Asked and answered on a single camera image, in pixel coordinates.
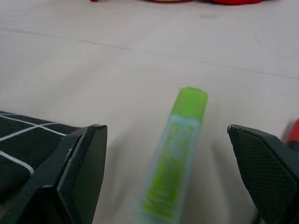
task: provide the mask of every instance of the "red object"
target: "red object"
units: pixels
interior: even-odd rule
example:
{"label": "red object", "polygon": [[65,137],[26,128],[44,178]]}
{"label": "red object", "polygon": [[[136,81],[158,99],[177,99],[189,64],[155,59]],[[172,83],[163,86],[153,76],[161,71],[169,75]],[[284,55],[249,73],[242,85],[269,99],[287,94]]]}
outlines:
{"label": "red object", "polygon": [[244,5],[260,3],[262,0],[212,0],[213,2],[224,5]]}
{"label": "red object", "polygon": [[297,119],[297,121],[295,122],[286,143],[290,143],[294,141],[299,141],[299,119]]}

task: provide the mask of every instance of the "green cap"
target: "green cap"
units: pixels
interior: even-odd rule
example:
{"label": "green cap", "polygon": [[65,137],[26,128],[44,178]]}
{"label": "green cap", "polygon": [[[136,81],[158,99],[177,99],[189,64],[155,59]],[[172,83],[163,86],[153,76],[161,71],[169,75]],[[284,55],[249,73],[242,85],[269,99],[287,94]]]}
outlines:
{"label": "green cap", "polygon": [[171,114],[182,115],[202,121],[207,103],[207,94],[193,87],[181,88]]}

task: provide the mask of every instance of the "white floor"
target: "white floor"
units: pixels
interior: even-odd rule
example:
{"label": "white floor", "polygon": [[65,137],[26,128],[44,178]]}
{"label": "white floor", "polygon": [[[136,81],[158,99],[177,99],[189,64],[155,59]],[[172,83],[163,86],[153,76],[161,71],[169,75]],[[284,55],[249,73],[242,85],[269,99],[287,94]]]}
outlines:
{"label": "white floor", "polygon": [[249,224],[228,124],[278,137],[299,117],[299,2],[0,0],[0,110],[108,125],[94,223],[130,224],[178,88],[209,102],[183,224]]}

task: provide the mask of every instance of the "grid pattern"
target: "grid pattern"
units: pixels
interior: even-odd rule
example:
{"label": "grid pattern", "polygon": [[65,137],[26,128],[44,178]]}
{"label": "grid pattern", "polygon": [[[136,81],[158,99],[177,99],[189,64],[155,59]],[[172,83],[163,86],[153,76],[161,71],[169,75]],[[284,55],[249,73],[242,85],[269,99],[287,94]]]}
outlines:
{"label": "grid pattern", "polygon": [[18,187],[76,127],[0,112],[0,198]]}

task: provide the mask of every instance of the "green glue stick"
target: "green glue stick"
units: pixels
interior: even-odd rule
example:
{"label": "green glue stick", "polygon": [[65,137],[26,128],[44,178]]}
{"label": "green glue stick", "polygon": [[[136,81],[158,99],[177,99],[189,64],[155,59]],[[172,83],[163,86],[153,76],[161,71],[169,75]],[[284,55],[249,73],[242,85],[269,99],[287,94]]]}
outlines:
{"label": "green glue stick", "polygon": [[180,90],[137,200],[136,224],[179,224],[206,103],[202,90]]}

